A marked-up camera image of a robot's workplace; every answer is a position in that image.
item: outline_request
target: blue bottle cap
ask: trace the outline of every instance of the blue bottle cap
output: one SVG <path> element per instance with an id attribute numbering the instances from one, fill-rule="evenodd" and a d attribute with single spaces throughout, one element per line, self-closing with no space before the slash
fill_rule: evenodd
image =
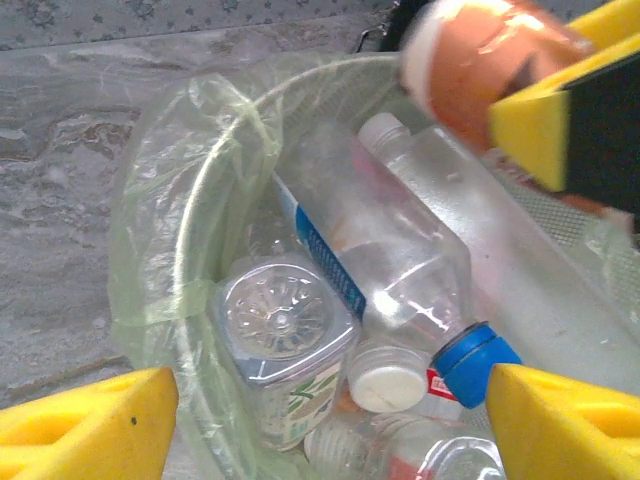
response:
<path id="1" fill-rule="evenodd" d="M 496 363 L 521 364 L 522 360 L 504 338 L 481 324 L 438 354 L 433 366 L 462 406 L 474 408 L 484 402 Z"/>

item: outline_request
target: floor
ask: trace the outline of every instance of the floor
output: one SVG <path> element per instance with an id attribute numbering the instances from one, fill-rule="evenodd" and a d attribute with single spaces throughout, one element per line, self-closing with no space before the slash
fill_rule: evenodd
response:
<path id="1" fill-rule="evenodd" d="M 126 372 L 109 341 L 113 175 L 170 82 L 284 51 L 350 51 L 381 15 L 0 52 L 0 408 Z M 176 440 L 165 478 L 196 478 Z"/>

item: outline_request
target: white bottle cap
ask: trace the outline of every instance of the white bottle cap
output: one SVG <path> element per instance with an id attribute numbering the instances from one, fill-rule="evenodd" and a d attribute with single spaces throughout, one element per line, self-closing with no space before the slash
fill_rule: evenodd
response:
<path id="1" fill-rule="evenodd" d="M 369 152 L 376 155 L 378 148 L 383 146 L 390 138 L 404 134 L 411 135 L 411 132 L 392 114 L 382 112 L 371 117 L 360 128 L 358 140 Z"/>
<path id="2" fill-rule="evenodd" d="M 374 413 L 405 411 L 427 392 L 427 364 L 423 357 L 372 340 L 356 348 L 347 378 L 353 401 Z"/>

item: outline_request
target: gray tile floor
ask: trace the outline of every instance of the gray tile floor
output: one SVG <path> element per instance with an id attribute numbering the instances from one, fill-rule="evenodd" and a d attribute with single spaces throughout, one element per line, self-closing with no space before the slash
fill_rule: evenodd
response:
<path id="1" fill-rule="evenodd" d="M 0 52 L 0 408 L 130 369 L 109 342 L 113 175 L 168 83 L 284 51 L 350 51 L 365 14 Z M 166 478 L 195 478 L 176 441 Z"/>

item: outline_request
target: trash bin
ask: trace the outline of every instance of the trash bin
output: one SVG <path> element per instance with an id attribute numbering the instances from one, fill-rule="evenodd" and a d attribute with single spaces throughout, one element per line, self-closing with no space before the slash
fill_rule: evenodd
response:
<path id="1" fill-rule="evenodd" d="M 226 353 L 206 303 L 242 254 L 244 227 L 276 162 L 313 118 L 337 119 L 357 131 L 375 113 L 389 111 L 412 131 L 429 125 L 398 88 L 397 67 L 394 54 L 276 56 L 233 77 L 211 74 L 174 85 L 148 106 L 132 133 L 112 208 L 112 336 L 136 368 L 174 369 L 178 423 L 210 478 L 321 478 L 301 452 L 259 445 L 223 366 Z M 568 208 L 501 181 L 536 219 Z M 568 229 L 562 222 L 543 227 L 564 239 L 575 258 L 585 256 L 584 235 L 608 234 L 602 222 L 572 210 L 563 214 Z M 622 300 L 625 315 L 637 319 L 639 261 L 629 245 L 614 243 L 606 254 L 594 254 L 591 267 L 608 279 L 605 289 L 614 285 L 610 293 Z M 624 274 L 610 272 L 611 259 L 627 267 Z"/>

